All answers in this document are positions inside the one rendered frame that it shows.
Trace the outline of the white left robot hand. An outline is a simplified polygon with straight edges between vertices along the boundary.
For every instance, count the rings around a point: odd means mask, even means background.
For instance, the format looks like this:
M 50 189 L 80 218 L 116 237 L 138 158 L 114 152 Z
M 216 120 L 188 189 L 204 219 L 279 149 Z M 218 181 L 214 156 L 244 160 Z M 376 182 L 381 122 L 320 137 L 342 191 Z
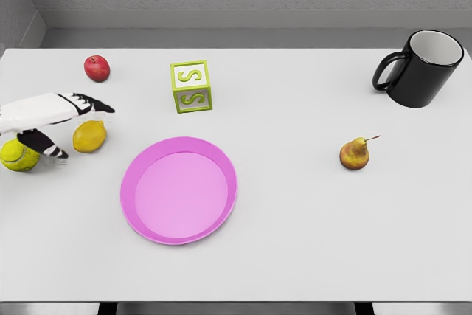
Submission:
M 90 112 L 112 114 L 108 104 L 81 93 L 47 93 L 0 105 L 0 136 L 13 132 L 27 148 L 59 159 L 67 159 L 40 128 L 67 122 Z

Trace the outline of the yellow lemon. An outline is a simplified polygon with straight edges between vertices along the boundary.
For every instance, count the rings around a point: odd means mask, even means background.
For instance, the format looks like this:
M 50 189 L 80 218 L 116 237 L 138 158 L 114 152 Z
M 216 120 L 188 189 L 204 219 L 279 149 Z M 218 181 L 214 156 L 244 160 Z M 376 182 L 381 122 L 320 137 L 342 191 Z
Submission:
M 80 153 L 91 153 L 99 149 L 107 136 L 102 120 L 89 120 L 77 127 L 72 136 L 73 148 Z

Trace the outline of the pink round plate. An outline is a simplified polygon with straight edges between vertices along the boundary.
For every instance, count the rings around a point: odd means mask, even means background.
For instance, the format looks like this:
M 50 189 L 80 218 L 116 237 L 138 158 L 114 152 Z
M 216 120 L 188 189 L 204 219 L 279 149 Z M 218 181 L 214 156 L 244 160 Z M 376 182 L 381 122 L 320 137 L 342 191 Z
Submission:
M 237 174 L 216 145 L 179 136 L 144 149 L 129 164 L 120 203 L 130 227 L 164 245 L 183 245 L 216 231 L 237 200 Z

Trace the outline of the yellow-green tennis ball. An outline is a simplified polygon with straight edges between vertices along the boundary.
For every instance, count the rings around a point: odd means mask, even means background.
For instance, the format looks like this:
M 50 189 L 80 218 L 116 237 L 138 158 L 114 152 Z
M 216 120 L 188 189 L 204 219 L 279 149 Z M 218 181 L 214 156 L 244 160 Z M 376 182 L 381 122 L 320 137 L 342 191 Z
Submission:
M 0 162 L 11 171 L 26 172 L 34 168 L 40 159 L 40 154 L 17 139 L 5 142 L 0 150 Z

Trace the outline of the red apple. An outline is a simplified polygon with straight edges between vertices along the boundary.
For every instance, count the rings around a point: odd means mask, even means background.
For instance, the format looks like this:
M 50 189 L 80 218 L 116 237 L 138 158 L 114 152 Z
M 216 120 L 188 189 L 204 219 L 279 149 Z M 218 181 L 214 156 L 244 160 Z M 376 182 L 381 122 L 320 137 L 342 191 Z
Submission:
M 111 73 L 108 61 L 100 55 L 92 55 L 86 58 L 83 66 L 86 75 L 97 83 L 107 80 Z

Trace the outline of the green letter S block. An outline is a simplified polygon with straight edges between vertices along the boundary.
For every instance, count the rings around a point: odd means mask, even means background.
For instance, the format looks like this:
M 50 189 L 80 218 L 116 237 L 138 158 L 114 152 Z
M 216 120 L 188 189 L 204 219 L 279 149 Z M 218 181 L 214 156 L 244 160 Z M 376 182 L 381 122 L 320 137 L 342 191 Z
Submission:
M 179 114 L 212 110 L 206 60 L 170 64 L 173 99 Z

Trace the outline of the yellow-brown pear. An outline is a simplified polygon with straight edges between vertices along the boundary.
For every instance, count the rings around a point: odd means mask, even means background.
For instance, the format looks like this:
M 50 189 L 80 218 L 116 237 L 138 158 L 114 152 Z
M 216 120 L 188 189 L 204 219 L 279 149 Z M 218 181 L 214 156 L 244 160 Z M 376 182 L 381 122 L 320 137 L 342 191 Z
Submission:
M 341 165 L 348 170 L 360 170 L 369 162 L 369 151 L 367 142 L 379 138 L 380 135 L 364 138 L 358 137 L 344 144 L 339 152 Z

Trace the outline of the black mug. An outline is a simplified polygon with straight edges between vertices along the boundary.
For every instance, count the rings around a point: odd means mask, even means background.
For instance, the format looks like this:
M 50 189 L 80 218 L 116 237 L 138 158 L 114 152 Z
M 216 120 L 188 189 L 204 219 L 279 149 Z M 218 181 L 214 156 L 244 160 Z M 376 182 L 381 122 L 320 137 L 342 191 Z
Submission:
M 372 87 L 396 103 L 423 108 L 431 103 L 465 56 L 460 42 L 438 30 L 418 30 L 403 49 L 387 55 L 372 77 Z

